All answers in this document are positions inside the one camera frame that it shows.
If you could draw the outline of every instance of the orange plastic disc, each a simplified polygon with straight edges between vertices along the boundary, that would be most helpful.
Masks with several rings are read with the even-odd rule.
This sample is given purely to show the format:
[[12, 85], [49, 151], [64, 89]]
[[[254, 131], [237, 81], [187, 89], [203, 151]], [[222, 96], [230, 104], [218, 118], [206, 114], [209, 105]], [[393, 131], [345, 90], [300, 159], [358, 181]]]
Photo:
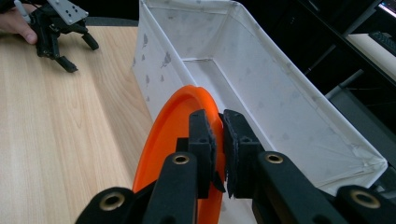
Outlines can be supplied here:
[[[158, 178], [165, 158], [176, 151], [177, 139], [189, 137], [190, 114], [200, 109], [205, 110], [209, 125], [216, 137], [217, 171], [224, 181], [223, 130], [218, 108], [212, 96], [204, 88], [189, 85], [176, 91], [156, 118], [137, 167], [134, 192], [138, 192]], [[209, 198], [198, 200], [198, 223], [218, 223], [221, 200], [222, 192], [211, 185]]]

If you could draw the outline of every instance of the wooden surface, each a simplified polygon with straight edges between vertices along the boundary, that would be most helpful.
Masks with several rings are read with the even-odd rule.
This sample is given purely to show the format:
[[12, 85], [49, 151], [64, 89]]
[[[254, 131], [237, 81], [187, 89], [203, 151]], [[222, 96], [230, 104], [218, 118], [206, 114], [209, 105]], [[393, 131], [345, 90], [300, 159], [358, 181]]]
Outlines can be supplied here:
[[134, 79], [137, 28], [59, 38], [65, 72], [0, 33], [0, 223], [74, 223], [98, 192], [131, 188], [152, 120]]

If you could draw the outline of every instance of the white fabric bin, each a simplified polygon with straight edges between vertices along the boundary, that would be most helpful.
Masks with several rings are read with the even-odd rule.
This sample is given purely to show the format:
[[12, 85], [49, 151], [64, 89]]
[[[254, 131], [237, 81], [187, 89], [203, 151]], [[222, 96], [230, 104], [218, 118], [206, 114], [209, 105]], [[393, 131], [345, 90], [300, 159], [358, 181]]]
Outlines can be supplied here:
[[202, 86], [220, 112], [244, 114], [266, 150], [286, 154], [331, 195], [370, 187], [387, 168], [234, 1], [142, 1], [133, 69], [153, 119], [176, 90]]

